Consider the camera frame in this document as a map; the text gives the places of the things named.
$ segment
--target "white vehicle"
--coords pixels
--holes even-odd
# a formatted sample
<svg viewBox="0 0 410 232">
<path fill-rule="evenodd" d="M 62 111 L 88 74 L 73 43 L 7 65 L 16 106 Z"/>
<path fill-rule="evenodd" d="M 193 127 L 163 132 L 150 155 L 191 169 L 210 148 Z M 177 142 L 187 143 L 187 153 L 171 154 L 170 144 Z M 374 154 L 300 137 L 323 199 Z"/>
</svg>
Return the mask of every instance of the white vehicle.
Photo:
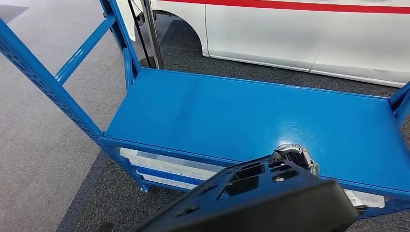
<svg viewBox="0 0 410 232">
<path fill-rule="evenodd" d="M 140 0 L 134 10 L 141 14 Z M 118 0 L 131 39 L 127 0 Z M 410 0 L 151 0 L 185 20 L 206 57 L 401 87 L 410 81 Z"/>
</svg>

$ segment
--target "blue metal shelf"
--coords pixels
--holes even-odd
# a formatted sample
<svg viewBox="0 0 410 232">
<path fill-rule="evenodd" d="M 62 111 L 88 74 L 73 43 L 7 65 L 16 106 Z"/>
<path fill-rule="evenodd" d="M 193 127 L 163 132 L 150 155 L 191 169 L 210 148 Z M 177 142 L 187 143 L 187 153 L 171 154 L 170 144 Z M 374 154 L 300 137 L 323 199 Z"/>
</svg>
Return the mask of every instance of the blue metal shelf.
<svg viewBox="0 0 410 232">
<path fill-rule="evenodd" d="M 410 176 L 410 155 L 387 98 L 143 68 L 106 137 L 212 164 L 257 159 L 297 141 L 322 177 L 410 199 L 410 179 L 400 178 Z"/>
<path fill-rule="evenodd" d="M 0 51 L 141 190 L 174 187 L 144 180 L 119 147 L 230 166 L 299 143 L 323 178 L 404 199 L 388 201 L 369 217 L 410 208 L 410 155 L 399 131 L 410 109 L 410 84 L 383 98 L 141 68 L 116 1 L 100 2 L 106 19 L 56 76 L 1 19 Z M 124 56 L 127 96 L 103 132 L 63 84 L 109 29 Z"/>
</svg>

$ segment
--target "dark gray carpet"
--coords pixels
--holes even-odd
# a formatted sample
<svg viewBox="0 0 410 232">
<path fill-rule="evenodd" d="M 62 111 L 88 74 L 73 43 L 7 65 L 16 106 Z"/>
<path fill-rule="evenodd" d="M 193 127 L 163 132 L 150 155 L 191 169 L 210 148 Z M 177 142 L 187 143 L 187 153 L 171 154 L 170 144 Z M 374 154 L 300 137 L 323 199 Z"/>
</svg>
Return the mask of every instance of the dark gray carpet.
<svg viewBox="0 0 410 232">
<path fill-rule="evenodd" d="M 389 96 L 396 91 L 392 87 L 205 58 L 201 55 L 201 45 L 195 32 L 182 21 L 171 24 L 161 47 L 165 68 L 170 70 L 380 96 Z M 403 127 L 407 140 L 408 125 L 409 122 L 406 121 Z M 102 222 L 112 222 L 115 224 L 115 232 L 129 232 L 139 222 L 181 195 L 181 192 L 155 187 L 149 193 L 141 193 L 138 185 L 101 153 L 56 231 L 91 232 L 96 231 Z M 409 228 L 410 214 L 399 212 L 358 221 L 349 231 L 408 232 Z"/>
<path fill-rule="evenodd" d="M 0 5 L 0 18 L 5 22 L 8 23 L 15 17 L 19 16 L 23 13 L 27 7 L 22 6 L 8 6 L 8 5 Z"/>
</svg>

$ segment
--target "red stripe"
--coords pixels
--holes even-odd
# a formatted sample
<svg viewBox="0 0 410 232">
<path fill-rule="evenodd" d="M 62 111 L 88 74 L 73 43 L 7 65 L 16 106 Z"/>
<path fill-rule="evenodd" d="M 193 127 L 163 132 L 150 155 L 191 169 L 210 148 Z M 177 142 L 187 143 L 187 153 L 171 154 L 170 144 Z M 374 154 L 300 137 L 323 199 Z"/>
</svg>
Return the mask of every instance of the red stripe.
<svg viewBox="0 0 410 232">
<path fill-rule="evenodd" d="M 163 0 L 163 1 L 222 5 L 222 6 L 241 6 L 241 7 L 272 8 L 272 9 L 284 9 L 284 10 L 301 10 L 301 11 L 410 14 L 410 7 L 404 7 L 404 6 L 360 6 L 360 5 L 338 5 L 338 4 L 269 1 L 269 0 Z"/>
</svg>

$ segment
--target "black cable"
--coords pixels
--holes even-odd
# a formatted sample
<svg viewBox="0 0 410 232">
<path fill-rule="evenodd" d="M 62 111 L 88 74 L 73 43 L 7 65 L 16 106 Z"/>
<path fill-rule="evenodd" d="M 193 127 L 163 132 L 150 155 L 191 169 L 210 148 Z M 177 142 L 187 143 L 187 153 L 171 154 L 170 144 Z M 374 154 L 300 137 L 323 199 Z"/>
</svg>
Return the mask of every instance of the black cable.
<svg viewBox="0 0 410 232">
<path fill-rule="evenodd" d="M 146 52 L 146 47 L 145 47 L 144 39 L 142 38 L 140 26 L 138 25 L 137 16 L 135 15 L 134 8 L 132 7 L 131 0 L 128 0 L 128 5 L 130 6 L 130 9 L 131 9 L 131 14 L 132 14 L 132 17 L 133 17 L 133 19 L 134 19 L 135 27 L 137 27 L 138 36 L 140 37 L 140 41 L 141 41 L 142 49 L 144 50 L 144 54 L 145 54 L 145 57 L 146 57 L 146 61 L 147 61 L 147 63 L 148 63 L 148 66 L 149 66 L 150 68 L 152 68 L 151 62 L 149 61 L 148 52 Z"/>
</svg>

